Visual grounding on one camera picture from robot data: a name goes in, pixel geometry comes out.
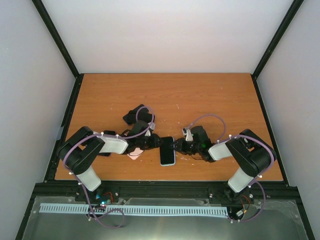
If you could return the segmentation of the pink phone case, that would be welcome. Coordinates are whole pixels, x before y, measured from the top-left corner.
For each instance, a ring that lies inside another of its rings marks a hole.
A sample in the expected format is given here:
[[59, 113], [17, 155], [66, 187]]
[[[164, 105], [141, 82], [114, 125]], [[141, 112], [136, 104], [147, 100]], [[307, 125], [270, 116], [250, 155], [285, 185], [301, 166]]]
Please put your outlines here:
[[128, 153], [127, 156], [132, 160], [136, 160], [143, 152], [144, 150], [137, 147], [134, 151]]

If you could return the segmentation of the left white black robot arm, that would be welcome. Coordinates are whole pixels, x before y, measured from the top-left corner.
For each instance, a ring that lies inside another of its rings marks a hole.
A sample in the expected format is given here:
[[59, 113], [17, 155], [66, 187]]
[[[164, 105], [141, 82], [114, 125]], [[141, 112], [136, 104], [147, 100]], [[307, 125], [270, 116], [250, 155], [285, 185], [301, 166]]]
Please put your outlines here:
[[69, 173], [86, 187], [86, 195], [96, 202], [104, 195], [104, 188], [100, 186], [102, 181], [92, 167], [97, 156], [130, 155], [137, 149], [159, 148], [163, 141], [153, 133], [154, 129], [153, 122], [142, 120], [121, 134], [107, 130], [95, 132], [83, 126], [58, 148], [57, 156]]

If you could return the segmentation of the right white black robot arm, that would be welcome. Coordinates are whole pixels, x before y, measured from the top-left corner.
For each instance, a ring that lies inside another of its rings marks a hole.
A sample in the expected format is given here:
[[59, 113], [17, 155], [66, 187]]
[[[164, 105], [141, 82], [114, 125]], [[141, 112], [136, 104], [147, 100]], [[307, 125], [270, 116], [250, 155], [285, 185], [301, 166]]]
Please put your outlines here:
[[235, 159], [239, 168], [227, 181], [222, 193], [229, 202], [234, 202], [246, 187], [252, 185], [277, 160], [275, 150], [250, 129], [215, 143], [201, 125], [191, 129], [184, 128], [183, 135], [184, 137], [171, 144], [175, 151], [183, 155], [198, 154], [209, 163], [229, 157]]

